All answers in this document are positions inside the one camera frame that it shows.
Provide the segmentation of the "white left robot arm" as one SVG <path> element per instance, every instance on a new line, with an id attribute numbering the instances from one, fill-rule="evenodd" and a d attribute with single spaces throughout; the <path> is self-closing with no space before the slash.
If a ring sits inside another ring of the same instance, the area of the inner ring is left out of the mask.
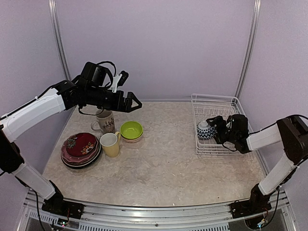
<path id="1" fill-rule="evenodd" d="M 112 74 L 106 62 L 87 62 L 80 75 L 48 87 L 41 95 L 0 118 L 0 168 L 13 174 L 21 183 L 44 199 L 48 209 L 62 214 L 67 202 L 56 185 L 44 178 L 21 156 L 14 143 L 18 137 L 43 120 L 75 106 L 130 113 L 142 107 L 133 92 L 124 96 L 118 87 L 124 85 L 128 73 Z"/>

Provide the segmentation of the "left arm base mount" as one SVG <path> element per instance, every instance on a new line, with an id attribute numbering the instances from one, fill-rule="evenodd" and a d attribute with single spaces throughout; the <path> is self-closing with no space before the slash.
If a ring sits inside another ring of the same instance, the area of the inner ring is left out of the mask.
<path id="1" fill-rule="evenodd" d="M 81 219 L 84 211 L 84 205 L 81 203 L 62 201 L 59 206 L 52 206 L 50 203 L 44 202 L 42 210 L 67 218 Z"/>

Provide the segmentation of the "dark red patterned plate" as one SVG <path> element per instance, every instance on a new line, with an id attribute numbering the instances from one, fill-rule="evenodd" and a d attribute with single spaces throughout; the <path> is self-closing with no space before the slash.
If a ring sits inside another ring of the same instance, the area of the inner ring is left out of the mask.
<path id="1" fill-rule="evenodd" d="M 87 132 L 72 135 L 66 140 L 65 150 L 74 157 L 92 153 L 97 145 L 97 138 Z"/>

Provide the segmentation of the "white shell pattern mug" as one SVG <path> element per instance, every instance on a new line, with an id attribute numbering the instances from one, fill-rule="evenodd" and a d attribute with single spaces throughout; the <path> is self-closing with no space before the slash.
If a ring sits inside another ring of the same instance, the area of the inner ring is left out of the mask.
<path id="1" fill-rule="evenodd" d="M 101 132 L 103 135 L 106 133 L 115 133 L 115 122 L 112 111 L 104 110 L 96 115 L 96 120 L 91 123 L 91 129 L 96 132 Z"/>

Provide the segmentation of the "lime green bowl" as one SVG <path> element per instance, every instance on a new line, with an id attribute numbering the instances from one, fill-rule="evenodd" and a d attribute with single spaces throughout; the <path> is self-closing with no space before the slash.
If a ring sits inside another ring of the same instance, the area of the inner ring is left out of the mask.
<path id="1" fill-rule="evenodd" d="M 143 134 L 143 127 L 137 121 L 128 121 L 121 125 L 120 133 L 123 138 L 134 140 Z"/>

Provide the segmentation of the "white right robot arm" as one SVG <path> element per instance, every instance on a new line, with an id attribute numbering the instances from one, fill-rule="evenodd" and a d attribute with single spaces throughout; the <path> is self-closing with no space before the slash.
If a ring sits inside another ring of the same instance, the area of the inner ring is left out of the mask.
<path id="1" fill-rule="evenodd" d="M 242 114 L 233 114 L 227 119 L 216 116 L 206 123 L 215 129 L 216 143 L 232 143 L 241 154 L 273 151 L 281 155 L 266 177 L 251 190 L 246 203 L 249 213 L 255 214 L 263 208 L 270 195 L 308 158 L 307 116 L 289 115 L 255 132 L 249 132 L 248 118 Z"/>

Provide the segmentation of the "blue white patterned cup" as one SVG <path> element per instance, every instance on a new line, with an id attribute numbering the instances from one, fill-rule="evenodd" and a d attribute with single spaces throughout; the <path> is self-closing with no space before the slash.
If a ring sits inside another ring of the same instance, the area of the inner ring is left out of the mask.
<path id="1" fill-rule="evenodd" d="M 214 138 L 216 130 L 214 127 L 210 126 L 206 120 L 200 121 L 197 126 L 197 138 L 199 140 L 209 140 Z"/>

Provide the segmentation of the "black striped rim plate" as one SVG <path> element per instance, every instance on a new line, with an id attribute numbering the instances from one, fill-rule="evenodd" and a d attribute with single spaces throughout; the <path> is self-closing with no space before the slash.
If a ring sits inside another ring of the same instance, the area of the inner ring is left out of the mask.
<path id="1" fill-rule="evenodd" d="M 95 150 L 92 153 L 87 154 L 85 156 L 81 156 L 81 157 L 74 157 L 74 156 L 69 155 L 67 151 L 65 150 L 65 145 L 66 145 L 66 141 L 63 143 L 61 147 L 61 160 L 64 163 L 64 165 L 72 169 L 82 169 L 82 168 L 92 165 L 94 162 L 98 160 L 98 158 L 101 155 L 101 151 L 102 151 L 102 148 L 99 144 L 98 139 L 97 139 L 97 145 L 95 147 Z"/>

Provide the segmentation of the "pale yellow cup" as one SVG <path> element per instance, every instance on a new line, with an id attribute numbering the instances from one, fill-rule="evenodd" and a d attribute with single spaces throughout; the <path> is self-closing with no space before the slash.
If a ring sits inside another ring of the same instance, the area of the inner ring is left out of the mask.
<path id="1" fill-rule="evenodd" d="M 100 144 L 108 157 L 114 158 L 119 155 L 120 137 L 121 134 L 119 131 L 115 133 L 106 133 L 101 136 Z"/>

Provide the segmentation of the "red white floral bowl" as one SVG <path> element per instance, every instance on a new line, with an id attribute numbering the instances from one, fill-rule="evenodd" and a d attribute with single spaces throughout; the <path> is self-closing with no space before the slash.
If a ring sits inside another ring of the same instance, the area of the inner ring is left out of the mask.
<path id="1" fill-rule="evenodd" d="M 142 136 L 139 136 L 138 138 L 135 138 L 135 139 L 126 139 L 126 138 L 123 137 L 123 136 L 122 136 L 122 138 L 123 138 L 123 140 L 124 140 L 125 142 L 127 142 L 127 143 L 136 143 L 136 142 L 138 142 L 138 141 L 142 138 Z"/>

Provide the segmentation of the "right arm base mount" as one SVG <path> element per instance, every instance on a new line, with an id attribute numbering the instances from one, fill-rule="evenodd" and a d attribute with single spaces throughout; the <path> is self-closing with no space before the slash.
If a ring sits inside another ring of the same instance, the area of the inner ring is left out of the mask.
<path id="1" fill-rule="evenodd" d="M 253 203 L 250 200 L 235 201 L 230 204 L 232 218 L 242 218 L 271 210 L 270 202 Z"/>

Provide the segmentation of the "pink polka dot plate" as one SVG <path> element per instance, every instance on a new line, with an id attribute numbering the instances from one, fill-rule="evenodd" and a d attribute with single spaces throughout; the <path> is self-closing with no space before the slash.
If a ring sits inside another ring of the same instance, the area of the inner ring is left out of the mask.
<path id="1" fill-rule="evenodd" d="M 70 136 L 61 147 L 61 159 L 73 167 L 85 166 L 94 161 L 101 152 L 96 136 L 90 133 L 78 133 Z"/>

